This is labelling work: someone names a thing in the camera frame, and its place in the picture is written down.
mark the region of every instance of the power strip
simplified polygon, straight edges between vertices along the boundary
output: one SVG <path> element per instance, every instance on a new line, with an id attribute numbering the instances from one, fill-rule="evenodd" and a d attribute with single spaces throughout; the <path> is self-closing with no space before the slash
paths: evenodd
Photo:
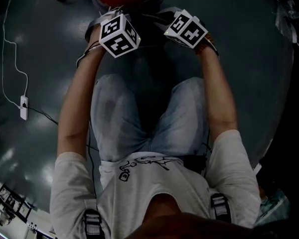
<path id="1" fill-rule="evenodd" d="M 29 99 L 26 96 L 21 96 L 20 98 L 20 117 L 24 120 L 28 119 L 28 102 Z"/>

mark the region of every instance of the person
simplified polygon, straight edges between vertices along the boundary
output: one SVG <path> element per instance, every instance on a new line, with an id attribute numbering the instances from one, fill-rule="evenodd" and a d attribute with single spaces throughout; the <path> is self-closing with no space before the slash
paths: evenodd
<path id="1" fill-rule="evenodd" d="M 98 44 L 99 33 L 95 26 L 88 47 Z M 58 238 L 251 235 L 260 197 L 234 98 L 214 50 L 201 43 L 196 51 L 204 80 L 191 78 L 172 89 L 151 137 L 121 77 L 105 75 L 95 82 L 105 49 L 99 46 L 80 61 L 58 128 L 50 200 Z M 86 168 L 89 121 L 101 158 L 98 198 Z M 206 123 L 214 144 L 204 178 L 185 168 L 181 157 L 201 147 Z"/>

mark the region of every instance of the plastic bag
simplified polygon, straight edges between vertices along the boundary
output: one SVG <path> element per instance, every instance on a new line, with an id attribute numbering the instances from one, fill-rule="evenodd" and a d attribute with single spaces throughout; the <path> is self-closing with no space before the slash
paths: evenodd
<path id="1" fill-rule="evenodd" d="M 290 42 L 294 42 L 293 40 L 293 26 L 291 25 L 291 20 L 299 18 L 299 12 L 295 10 L 293 7 L 293 1 L 289 0 L 287 3 L 278 3 L 277 7 L 277 16 L 276 16 L 276 27 L 279 32 L 287 37 Z"/>

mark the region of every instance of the concrete floor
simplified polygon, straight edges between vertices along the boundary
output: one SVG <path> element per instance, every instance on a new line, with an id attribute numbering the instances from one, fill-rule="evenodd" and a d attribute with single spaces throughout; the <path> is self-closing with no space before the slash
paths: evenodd
<path id="1" fill-rule="evenodd" d="M 274 0 L 165 0 L 162 8 L 177 6 L 202 19 L 215 39 L 221 62 L 233 90 L 239 129 L 251 164 L 255 166 L 272 139 L 284 108 L 289 86 L 292 47 L 275 27 Z M 30 203 L 49 209 L 56 158 L 57 127 L 29 111 L 27 121 L 5 100 L 1 88 L 2 19 L 0 16 L 0 181 Z M 75 61 L 86 46 L 84 33 L 98 11 L 89 0 L 12 0 L 6 35 L 18 43 L 17 64 L 29 76 L 29 105 L 58 119 L 75 72 Z M 176 81 L 201 76 L 198 60 L 189 49 L 171 42 L 165 50 L 175 67 Z M 6 94 L 19 102 L 25 78 L 13 68 L 14 47 L 4 53 Z M 134 89 L 153 88 L 142 51 L 118 59 L 107 54 L 98 77 L 119 73 Z M 92 150 L 99 183 L 98 153 Z"/>

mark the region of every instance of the black strap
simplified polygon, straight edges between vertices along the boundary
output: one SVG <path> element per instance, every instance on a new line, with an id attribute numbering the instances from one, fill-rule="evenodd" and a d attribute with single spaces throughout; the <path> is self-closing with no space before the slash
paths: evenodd
<path id="1" fill-rule="evenodd" d="M 104 239 L 104 233 L 101 228 L 101 216 L 95 210 L 86 210 L 84 213 L 85 234 L 87 239 Z"/>
<path id="2" fill-rule="evenodd" d="M 231 223 L 231 215 L 227 198 L 221 194 L 216 193 L 210 197 L 211 208 L 215 211 L 215 217 L 218 221 L 225 221 Z"/>

